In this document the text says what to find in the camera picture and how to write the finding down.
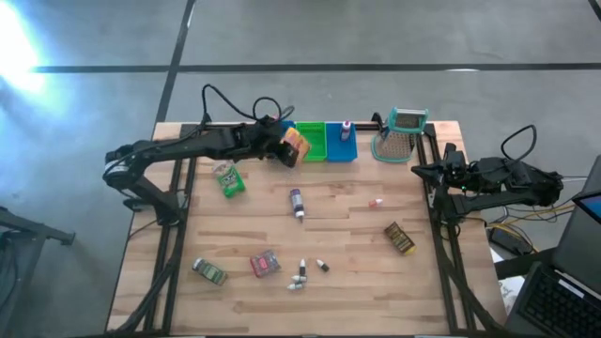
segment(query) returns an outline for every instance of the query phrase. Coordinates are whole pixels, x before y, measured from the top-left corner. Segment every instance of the concrete floor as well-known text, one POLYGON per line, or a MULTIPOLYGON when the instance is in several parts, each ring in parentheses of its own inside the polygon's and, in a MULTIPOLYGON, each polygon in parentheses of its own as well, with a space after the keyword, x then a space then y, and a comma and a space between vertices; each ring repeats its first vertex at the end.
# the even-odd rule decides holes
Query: concrete floor
MULTIPOLYGON (((186 4, 10 3, 46 66, 168 65, 186 4)), ((182 64, 599 62, 599 32, 585 0, 208 0, 196 5, 182 64)), ((0 205, 77 232, 72 247, 46 245, 14 336, 102 332, 131 220, 100 178, 103 157, 150 136, 165 78, 46 74, 38 91, 0 83, 0 205)), ((262 95, 294 104, 298 120, 428 108, 460 122, 471 159, 500 155, 503 138, 530 123, 539 140, 527 162, 544 170, 585 176, 601 153, 597 70, 179 74, 166 119, 198 120, 204 83, 247 108, 262 95)), ((210 109, 239 119, 216 99, 210 109)), ((562 200, 580 188, 568 183, 562 200)), ((523 227, 548 248, 565 221, 523 227)))

